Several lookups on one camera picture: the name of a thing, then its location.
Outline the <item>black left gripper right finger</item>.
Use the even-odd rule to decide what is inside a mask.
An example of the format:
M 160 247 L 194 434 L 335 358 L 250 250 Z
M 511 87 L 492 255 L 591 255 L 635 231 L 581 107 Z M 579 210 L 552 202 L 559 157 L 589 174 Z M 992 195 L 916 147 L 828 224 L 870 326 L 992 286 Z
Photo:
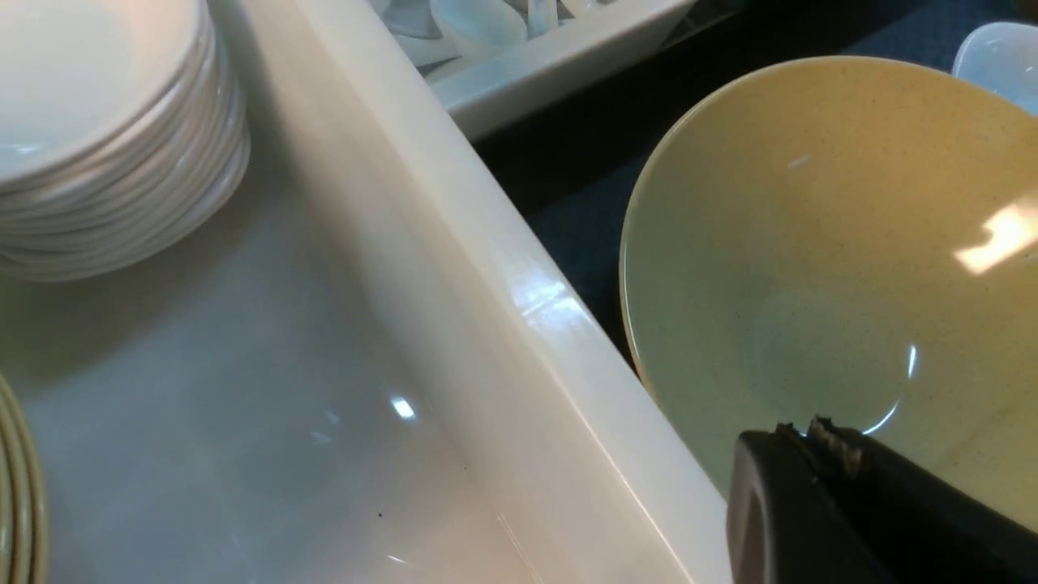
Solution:
M 835 506 L 900 583 L 1034 583 L 1036 533 L 863 432 L 809 423 Z

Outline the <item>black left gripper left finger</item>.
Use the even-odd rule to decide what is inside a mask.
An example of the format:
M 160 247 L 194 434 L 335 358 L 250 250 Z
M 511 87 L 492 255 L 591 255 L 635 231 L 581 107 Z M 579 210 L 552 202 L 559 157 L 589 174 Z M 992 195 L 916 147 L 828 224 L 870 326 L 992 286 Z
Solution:
M 727 496 L 734 583 L 894 583 L 841 510 L 834 458 L 788 424 L 740 433 Z

